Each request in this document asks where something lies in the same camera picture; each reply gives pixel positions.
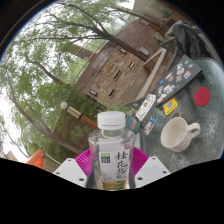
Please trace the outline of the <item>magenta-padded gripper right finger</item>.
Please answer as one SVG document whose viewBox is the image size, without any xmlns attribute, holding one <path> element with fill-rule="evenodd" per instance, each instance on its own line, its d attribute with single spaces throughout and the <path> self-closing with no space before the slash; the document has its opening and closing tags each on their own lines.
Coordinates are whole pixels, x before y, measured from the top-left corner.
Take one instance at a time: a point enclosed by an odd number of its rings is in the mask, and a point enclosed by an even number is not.
<svg viewBox="0 0 224 224">
<path fill-rule="evenodd" d="M 156 156 L 148 157 L 138 148 L 133 149 L 129 189 L 143 187 L 170 174 L 170 171 Z"/>
</svg>

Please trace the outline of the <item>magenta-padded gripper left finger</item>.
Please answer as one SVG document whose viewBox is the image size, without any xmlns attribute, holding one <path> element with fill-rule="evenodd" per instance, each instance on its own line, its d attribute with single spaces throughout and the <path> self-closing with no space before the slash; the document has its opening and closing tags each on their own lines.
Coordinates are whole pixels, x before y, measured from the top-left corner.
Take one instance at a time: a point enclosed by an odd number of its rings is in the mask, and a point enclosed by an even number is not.
<svg viewBox="0 0 224 224">
<path fill-rule="evenodd" d="M 91 154 L 87 149 L 76 158 L 67 158 L 53 174 L 78 186 L 86 187 L 91 171 Z"/>
</svg>

